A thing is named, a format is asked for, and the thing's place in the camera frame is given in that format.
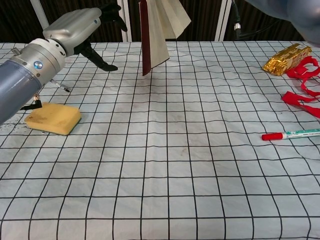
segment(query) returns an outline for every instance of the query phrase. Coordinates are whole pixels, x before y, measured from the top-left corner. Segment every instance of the marker cap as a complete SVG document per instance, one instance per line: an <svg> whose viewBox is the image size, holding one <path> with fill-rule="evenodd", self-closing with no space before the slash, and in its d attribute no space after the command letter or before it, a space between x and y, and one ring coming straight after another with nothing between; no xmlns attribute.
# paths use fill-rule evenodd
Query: marker cap
<svg viewBox="0 0 320 240"><path fill-rule="evenodd" d="M272 134L262 135L263 141L281 140L283 138L284 138L284 135L282 133L272 133Z"/></svg>

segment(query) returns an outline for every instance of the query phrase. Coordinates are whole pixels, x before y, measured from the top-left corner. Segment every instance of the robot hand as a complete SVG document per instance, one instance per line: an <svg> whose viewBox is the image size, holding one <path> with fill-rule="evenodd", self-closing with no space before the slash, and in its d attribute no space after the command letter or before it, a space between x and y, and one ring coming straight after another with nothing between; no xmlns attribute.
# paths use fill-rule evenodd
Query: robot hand
<svg viewBox="0 0 320 240"><path fill-rule="evenodd" d="M42 106L38 92L65 67L66 57L82 54L104 71L117 70L91 47L90 37L107 22L115 22L127 31L120 9L112 3L68 12L43 31L45 39L35 39L22 50L13 49L14 56L0 65L0 125L32 97L35 104L24 110Z"/></svg>
<svg viewBox="0 0 320 240"><path fill-rule="evenodd" d="M108 65L91 47L90 36L101 23L116 22L123 31L128 31L125 22L119 16L121 7L115 3L100 8L85 8L68 12L43 31L46 39L60 43L66 57L82 54L98 68L110 72L118 68Z"/></svg>

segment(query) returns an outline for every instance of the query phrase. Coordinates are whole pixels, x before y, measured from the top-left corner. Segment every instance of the black grid line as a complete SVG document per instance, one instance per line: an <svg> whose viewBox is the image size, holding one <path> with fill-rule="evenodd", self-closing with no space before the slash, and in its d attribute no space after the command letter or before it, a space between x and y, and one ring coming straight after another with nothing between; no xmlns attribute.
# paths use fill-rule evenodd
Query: black grid line
<svg viewBox="0 0 320 240"><path fill-rule="evenodd" d="M82 146L80 155L81 155L81 153L82 153L82 151L83 151L83 147L85 146L85 142L87 141L87 138L88 138L88 136L85 137L85 140L84 140L84 142L83 142L83 146ZM78 167L78 164L79 164L79 160L80 160L80 156L78 157L78 159L77 159L77 161L76 161L75 168L74 168L74 170L73 170L73 172L72 172L71 180L70 180L70 182L69 182L69 184L68 184L68 187L67 187L67 190L66 190L66 192L65 192L65 195L63 196L62 204L61 204L61 207L60 207L60 209L59 209L58 221L57 221L57 226L56 226L56 239L57 239L57 240L59 239L59 226L60 226L60 224L59 224L59 223L60 223L59 218L60 218L60 216L61 216L62 209L63 209L63 207L64 207L64 203L65 203L65 200L66 200L68 191L69 191L70 186L71 186L71 184L72 184L73 177L74 177L75 172L76 172L76 170L77 170L77 167Z"/></svg>
<svg viewBox="0 0 320 240"><path fill-rule="evenodd" d="M147 119L148 122L146 124L146 132L149 132L149 114L150 114L150 99L151 99L151 89L152 89L152 71L151 71L151 80L150 80L150 93L149 93L149 101L148 101L148 114L147 114ZM146 135L145 139L145 153L144 153L144 166L143 166L143 178L142 178L142 193L141 193L141 212L140 212L140 239L143 239L143 223L142 223L142 218L143 218L143 210L144 210L144 192L145 192L145 179L146 179L146 163L147 163L147 151L148 151L148 134Z"/></svg>
<svg viewBox="0 0 320 240"><path fill-rule="evenodd" d="M228 134L228 141L229 141L229 144L230 144L230 146L232 145L231 144L231 140L230 140L230 136L229 136L229 134ZM242 184L242 186L243 186L243 189L244 189L244 193L245 193L245 197L246 197L246 201L247 201L247 203L248 203L248 206L249 206L249 211L250 211L250 214L251 214L251 216L253 217L253 212L252 212L252 208L251 208L251 206L250 206L250 202L249 202L249 198L248 198L248 195L247 195L247 191L246 191L246 187L245 187L245 184L244 184L244 182L243 182L243 179L242 179L242 177L241 177L241 173L240 173L240 170L239 170L239 166L238 166L238 163L237 163L237 161L236 161L236 155L235 155L235 152L232 150L232 154L233 154L233 156L234 156L234 159L235 159L235 165L236 165L236 168L237 168L237 171L238 171L238 173L239 173L239 175L240 175L240 180L241 180L241 184ZM252 239L254 238L254 236L255 236L255 223L254 223L254 220L253 220L253 218L252 218Z"/></svg>
<svg viewBox="0 0 320 240"><path fill-rule="evenodd" d="M165 73L165 92L167 92L167 72ZM165 140L166 140L166 151L165 151L165 157L166 157L166 192L167 192L167 208L168 208L168 240L170 240L170 197L169 197L169 147L168 147L168 95L165 95Z"/></svg>
<svg viewBox="0 0 320 240"><path fill-rule="evenodd" d="M107 84L107 81L108 81L108 78L105 80L105 84L104 84L104 88L106 87L106 84ZM114 105L114 108L113 108L113 111L112 111L112 114L111 114L111 119L113 117L113 113L114 113L114 110L115 110L115 107L116 105ZM106 135L108 136L108 133L109 133L109 130L110 130L110 125L107 129L107 132L106 132ZM105 138L104 140L104 145L106 145L106 142L107 142L107 137ZM89 206L90 206L90 203L91 203L91 199L93 197L93 193L94 193L94 189L95 189L95 185L96 185L96 181L97 181L97 177L98 177L98 173L99 173L99 170L100 170L100 165L101 165L101 162L102 162L102 159L103 159L103 152L101 153L101 157L100 157L100 161L99 161L99 164L98 164L98 167L97 167L97 170L96 170L96 174L95 174L95 177L94 177L94 181L93 181L93 186L92 186L92 190L91 190L91 193L90 193L90 198L89 198L89 201L88 201L88 204L87 204L87 207L86 207L86 211L85 211L85 232L84 232L84 239L86 240L87 239L87 218L88 218L88 211L89 211Z"/></svg>
<svg viewBox="0 0 320 240"><path fill-rule="evenodd" d="M124 163L144 163L144 161L123 161ZM167 161L157 161L158 163L166 163ZM177 163L185 163L186 161L174 161ZM212 160L207 160L207 161L195 161L195 163L197 162L212 162ZM252 176L252 175L241 175L244 178L257 178L257 177L262 177L262 176ZM302 174L302 175L265 175L267 178L271 178L271 177L275 177L275 178L279 178L279 177L312 177L314 176L313 174ZM226 176L210 176L210 175L203 175L203 176L194 176L195 179L201 179L201 178L212 178L212 179L222 179L222 178L238 178L239 175L226 175ZM171 179L187 179L187 176L170 176ZM4 179L4 180L46 180L47 178L45 177L26 177L26 178L8 178L8 179ZM84 180L84 179L164 179L164 177L161 176L150 176L150 177L50 177L51 180L70 180L70 179L79 179L79 180ZM320 193L299 193L299 195L319 195ZM296 195L296 194L288 194L288 193L278 193L275 195Z"/></svg>
<svg viewBox="0 0 320 240"><path fill-rule="evenodd" d="M61 154L62 149L63 149L64 145L66 144L66 141L67 141L67 138L66 138L65 141L63 142L61 151L59 152L58 156ZM72 173L72 177L74 176L75 171L76 171L76 169L77 169L78 162L79 162L79 158L78 158L77 164L75 165L74 171L73 171L73 173ZM52 169L51 169L51 171L50 171L49 177L48 177L48 179L47 179L47 181L46 181L46 183L45 183L45 186L43 187L40 195L43 194L43 192L44 192L44 190L45 190L45 188L46 188L46 186L47 186L47 184L48 184L49 178L50 178L51 174L53 173L53 170L54 170L54 168L55 168L55 166L56 166L57 161L58 161L58 157L57 157L56 161L54 162L54 164L53 164L53 166L52 166ZM58 214L59 217L58 217L57 226L56 226L56 239L57 239L57 240L59 239L59 237L58 237L58 235L59 235L59 218L60 218L60 214L61 214L62 208L63 208L63 206L64 206L64 202L65 202L66 196L67 196L68 191L69 191L69 189L70 189L70 186L71 186L71 184L72 184L72 180L73 180L72 177L71 177L71 179L70 179L70 181L69 181L68 189L67 189L67 191L65 192L65 195L63 196L63 201L62 201L62 204L61 204L61 207L60 207L60 210L59 210L59 214ZM38 198L36 204L34 205L34 208L33 208L32 213L31 213L31 219L32 219L32 215L34 214L34 212L35 212L35 210L36 210L37 204L39 203L39 200L40 200L40 197ZM30 239L31 224L32 224L32 221L30 220L30 222L29 222L29 228L28 228L28 239Z"/></svg>
<svg viewBox="0 0 320 240"><path fill-rule="evenodd" d="M247 194L189 194L189 195L145 195L144 198L166 198L166 197L170 197L170 198L178 198L178 197L245 197L245 196L258 196L258 197L262 197L262 196L291 196L291 197L297 197L297 196L319 196L320 193L299 193L299 194L293 194L293 193L274 193L274 194L253 194L253 193L247 193ZM37 197L37 196L15 196L14 199L54 199L54 198L63 198L64 195L56 195L56 196L42 196L42 197ZM66 197L72 197L72 198L89 198L86 195L77 195L77 196L73 196L73 195L67 195ZM113 195L102 195L102 196L92 196L92 199L98 199L98 198L114 198L115 196ZM126 195L126 196L121 196L121 198L134 198L134 197L139 197L139 195ZM12 199L12 197L2 197L2 199Z"/></svg>
<svg viewBox="0 0 320 240"><path fill-rule="evenodd" d="M258 115L258 118L259 118L259 120L260 120L260 122L261 122L261 125L263 126L263 128L264 128L264 131L265 132L267 132L267 130L266 130L266 127L262 124L262 121L261 121L261 118L259 117L259 115ZM256 159L259 159L258 158L258 155L257 155L257 151L255 150L255 149L253 149L254 150L254 154L256 155ZM270 185L269 185L269 183L268 183L268 181L267 181L267 177L266 177L266 175L265 175L265 173L264 173L264 170L263 170L263 168L262 168L262 166L261 166L261 163L260 163L260 161L258 160L257 161L258 162L258 164L259 164L259 167L260 167L260 169L261 169L261 172L262 172L262 174L263 174L263 177L264 177L264 180L265 180L265 183L267 184L267 186L268 186L268 189L269 189L269 191L270 191L270 195L271 195L271 197L272 197L272 200L273 200L273 202L274 202L274 204L275 204L275 207L276 207L276 210L277 210L277 212L278 212L278 214L279 214L279 216L280 216L280 227L281 227L281 230L280 230L280 235L279 235L279 240L280 239L282 239L282 234L283 234L283 222L282 222L282 216L281 216L281 214L280 214L280 211L279 211L279 207L278 207L278 205L277 205L277 202L276 202L276 200L275 200L275 197L274 197L274 195L272 194L272 190L271 190L271 188L270 188Z"/></svg>
<svg viewBox="0 0 320 240"><path fill-rule="evenodd" d="M178 62L180 63L180 56L178 52ZM199 224L198 224L198 210L197 210L197 199L196 199L196 192L195 192L195 183L194 183L194 174L193 174L193 168L192 168L192 162L191 162L191 154L190 154L190 140L188 135L188 125L187 125L187 114L186 114L186 104L185 104L185 97L184 97L184 88L183 82L182 82L182 75L181 75L181 66L179 64L180 68L180 81L181 81L181 91L182 91L182 101L183 101L183 112L184 112L184 119L185 119L185 132L186 132L186 143L187 143L187 149L188 149L188 155L189 155L189 164L190 164L190 173L191 173L191 182L192 182L192 191L193 191L193 200L194 200L194 211L195 211L195 227L196 227L196 239L199 239Z"/></svg>
<svg viewBox="0 0 320 240"><path fill-rule="evenodd" d="M135 82L135 85L134 85L133 96L135 95L136 87L137 87L137 82ZM133 106L134 106L134 102L133 102L133 98L132 98L132 103L131 103L130 113L129 113L129 120L128 120L129 123L130 123L130 119L132 116ZM118 200L118 194L119 194L119 189L120 189L122 170L123 170L123 166L124 166L125 153L126 153L127 142L128 142L129 127L130 127L130 125L128 124L127 130L126 130L125 142L124 142L124 151L123 151L123 155L122 155L121 168L119 171L119 181L117 183L116 195L115 195L115 201L114 201L114 207L113 207L113 213L112 213L112 240L115 239L115 219L116 219L115 214L116 214L117 200Z"/></svg>
<svg viewBox="0 0 320 240"><path fill-rule="evenodd" d="M200 100L200 104L201 104L202 116L203 116L203 119L205 120L205 114L203 112L203 110L204 110L203 101L202 101L201 94L200 94L200 91L199 91L199 85L198 85L197 78L195 79L195 81L196 81L196 84L197 84L197 90L198 90L199 100ZM211 149L210 138L209 138L209 134L208 134L209 132L208 132L208 127L207 127L207 122L206 121L204 122L204 126L205 126L206 135L207 135L208 145L210 147L210 155L211 155L211 161L213 163L214 175L217 176L217 170L216 170L215 164L214 164L215 158L213 156L213 152L212 152L212 149ZM219 192L219 198L220 198L220 202L221 202L221 206L222 206L222 213L223 213L223 224L224 224L224 234L223 235L224 235L224 239L226 239L226 234L227 234L226 213L225 213L224 203L223 203L222 194L221 194L221 190L220 190L219 180L217 179L216 182L217 182L217 188L218 188L218 192Z"/></svg>
<svg viewBox="0 0 320 240"><path fill-rule="evenodd" d="M241 217L241 219L274 219L277 218L279 216L255 216L255 217L251 217L251 216L243 216ZM237 219L239 217L237 216L226 216L226 219ZM306 216L283 216L284 219L301 219L301 218L306 218ZM84 218L84 217L68 217L68 218L38 218L38 219L32 219L32 221L43 221L43 220L112 220L112 217L88 217L88 218ZM132 217L130 218L131 220L140 220L140 217ZM143 220L167 220L167 217L148 217L148 218L143 218ZM182 220L182 219L196 219L195 217L171 217L171 220ZM198 219L223 219L223 217L198 217ZM127 220L127 218L125 217L117 217L115 218L115 220ZM16 219L4 219L4 222L14 222L16 221ZM30 221L30 219L27 218L20 218L19 221Z"/></svg>

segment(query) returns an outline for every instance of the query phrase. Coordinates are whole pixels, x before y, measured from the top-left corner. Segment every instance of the cable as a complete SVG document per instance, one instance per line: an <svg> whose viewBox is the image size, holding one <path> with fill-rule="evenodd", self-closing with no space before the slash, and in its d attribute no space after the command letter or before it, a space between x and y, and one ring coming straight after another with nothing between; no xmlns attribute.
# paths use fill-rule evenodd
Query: cable
<svg viewBox="0 0 320 240"><path fill-rule="evenodd" d="M236 41L243 40L243 39L246 39L249 37L253 37L259 33L262 33L264 31L270 29L271 27L273 27L274 25L276 25L277 23L279 23L281 21L281 19L277 19L272 24L265 26L262 29L252 31L252 32L242 33L241 32L241 24L240 24L241 18L240 18L239 9L238 9L236 0L232 0L232 7L233 7L234 14L235 14L234 31L235 31L235 40Z"/></svg>

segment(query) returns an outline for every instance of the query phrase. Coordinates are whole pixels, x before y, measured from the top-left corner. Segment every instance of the sponge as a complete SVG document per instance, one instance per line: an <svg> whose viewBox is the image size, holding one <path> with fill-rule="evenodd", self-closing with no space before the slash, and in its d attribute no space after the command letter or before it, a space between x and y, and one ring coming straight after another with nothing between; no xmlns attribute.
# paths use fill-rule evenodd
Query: sponge
<svg viewBox="0 0 320 240"><path fill-rule="evenodd" d="M33 110L24 121L30 129L68 135L80 119L78 108L44 102L42 108Z"/></svg>

